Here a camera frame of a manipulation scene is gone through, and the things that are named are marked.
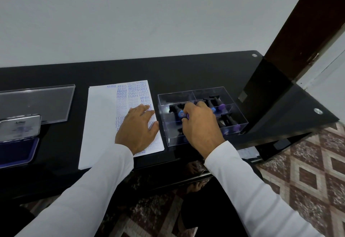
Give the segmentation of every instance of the person's left hand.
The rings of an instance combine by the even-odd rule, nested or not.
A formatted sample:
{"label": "person's left hand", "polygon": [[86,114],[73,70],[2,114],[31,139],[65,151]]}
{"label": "person's left hand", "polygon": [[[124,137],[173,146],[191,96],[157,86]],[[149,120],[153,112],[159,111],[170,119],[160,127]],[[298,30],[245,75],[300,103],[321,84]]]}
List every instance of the person's left hand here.
{"label": "person's left hand", "polygon": [[150,129],[147,127],[155,113],[155,111],[147,111],[149,107],[149,105],[140,104],[136,108],[129,109],[116,133],[115,143],[127,146],[133,155],[144,151],[159,131],[158,121],[155,121]]}

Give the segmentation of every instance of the person's left arm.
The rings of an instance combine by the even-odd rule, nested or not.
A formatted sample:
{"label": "person's left arm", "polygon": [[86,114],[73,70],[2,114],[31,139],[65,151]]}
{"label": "person's left arm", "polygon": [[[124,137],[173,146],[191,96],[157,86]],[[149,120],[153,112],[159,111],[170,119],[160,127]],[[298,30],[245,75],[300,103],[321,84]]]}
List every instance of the person's left arm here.
{"label": "person's left arm", "polygon": [[117,185],[133,169],[133,155],[149,146],[159,130],[158,122],[150,130],[147,127],[154,114],[146,111],[148,107],[130,109],[114,146],[16,236],[93,237]]}

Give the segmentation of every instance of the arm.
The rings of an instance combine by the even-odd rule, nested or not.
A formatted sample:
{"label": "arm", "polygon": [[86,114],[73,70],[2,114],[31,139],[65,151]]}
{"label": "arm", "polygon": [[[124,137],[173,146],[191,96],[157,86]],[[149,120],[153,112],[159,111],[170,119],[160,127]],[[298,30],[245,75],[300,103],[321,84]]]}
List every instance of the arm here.
{"label": "arm", "polygon": [[148,128],[155,111],[149,105],[131,108],[115,137],[115,144],[75,184],[44,209],[17,237],[93,237],[117,185],[133,169],[133,155],[146,149],[159,130]]}
{"label": "arm", "polygon": [[132,152],[114,144],[16,236],[94,236],[117,185],[132,169]]}
{"label": "arm", "polygon": [[228,141],[209,154],[205,166],[222,185],[250,236],[323,236],[257,177]]}
{"label": "arm", "polygon": [[319,237],[310,223],[287,205],[244,162],[223,138],[212,110],[204,102],[185,104],[189,120],[183,133],[205,158],[205,166],[218,179],[251,237]]}

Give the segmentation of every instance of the plastic organizer tray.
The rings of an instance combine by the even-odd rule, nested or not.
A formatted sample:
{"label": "plastic organizer tray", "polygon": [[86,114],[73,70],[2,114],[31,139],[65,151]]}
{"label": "plastic organizer tray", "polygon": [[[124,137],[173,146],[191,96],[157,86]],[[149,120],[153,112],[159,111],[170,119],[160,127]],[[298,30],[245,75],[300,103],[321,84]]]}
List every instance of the plastic organizer tray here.
{"label": "plastic organizer tray", "polygon": [[158,108],[168,147],[188,143],[182,132],[184,105],[204,101],[217,118],[223,136],[238,133],[248,124],[224,87],[192,90],[158,95]]}

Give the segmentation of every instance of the white sleeve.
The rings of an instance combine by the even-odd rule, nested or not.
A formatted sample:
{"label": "white sleeve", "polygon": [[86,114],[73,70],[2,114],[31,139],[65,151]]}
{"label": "white sleeve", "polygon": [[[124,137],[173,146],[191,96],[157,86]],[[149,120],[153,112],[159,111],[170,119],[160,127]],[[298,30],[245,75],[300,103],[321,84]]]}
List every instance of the white sleeve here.
{"label": "white sleeve", "polygon": [[117,185],[133,169],[133,154],[114,144],[75,184],[30,222],[17,237],[93,237]]}
{"label": "white sleeve", "polygon": [[251,237],[323,236],[272,191],[228,141],[210,153],[205,166],[222,185]]}

